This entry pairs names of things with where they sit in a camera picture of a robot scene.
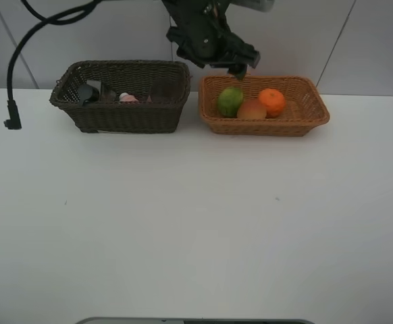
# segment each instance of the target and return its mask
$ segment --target light brown wicker basket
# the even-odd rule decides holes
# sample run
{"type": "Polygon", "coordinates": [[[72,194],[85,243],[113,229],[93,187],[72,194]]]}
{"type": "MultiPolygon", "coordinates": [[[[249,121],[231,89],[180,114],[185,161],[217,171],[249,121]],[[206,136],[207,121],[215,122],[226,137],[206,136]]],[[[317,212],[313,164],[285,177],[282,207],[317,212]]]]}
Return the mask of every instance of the light brown wicker basket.
{"type": "Polygon", "coordinates": [[[330,119],[316,87],[309,79],[298,76],[247,76],[243,81],[230,76],[207,76],[199,89],[199,111],[213,132],[233,135],[304,136],[330,119]],[[266,88],[277,89],[284,94],[287,107],[275,119],[224,118],[216,102],[229,86],[241,88],[245,99],[257,98],[266,88]]]}

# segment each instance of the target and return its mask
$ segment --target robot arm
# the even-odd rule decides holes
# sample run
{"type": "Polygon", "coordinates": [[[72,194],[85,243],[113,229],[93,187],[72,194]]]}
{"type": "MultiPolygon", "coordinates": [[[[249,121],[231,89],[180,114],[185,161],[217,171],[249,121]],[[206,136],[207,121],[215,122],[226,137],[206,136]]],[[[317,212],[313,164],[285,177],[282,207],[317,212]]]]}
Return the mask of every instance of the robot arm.
{"type": "MultiPolygon", "coordinates": [[[[15,63],[30,38],[43,27],[52,24],[64,26],[78,22],[88,16],[103,1],[92,0],[81,5],[45,18],[37,13],[27,2],[21,0],[26,9],[40,20],[27,32],[16,47],[7,70],[7,108],[10,119],[4,122],[10,130],[21,129],[20,115],[14,93],[12,79],[15,63]]],[[[176,22],[171,27],[167,38],[178,44],[177,54],[200,68],[210,65],[213,68],[228,68],[229,73],[239,80],[246,75],[247,66],[255,68],[259,62],[259,52],[254,46],[246,44],[240,37],[231,32],[226,20],[226,11],[231,3],[268,11],[275,0],[162,0],[169,14],[176,22]]]]}

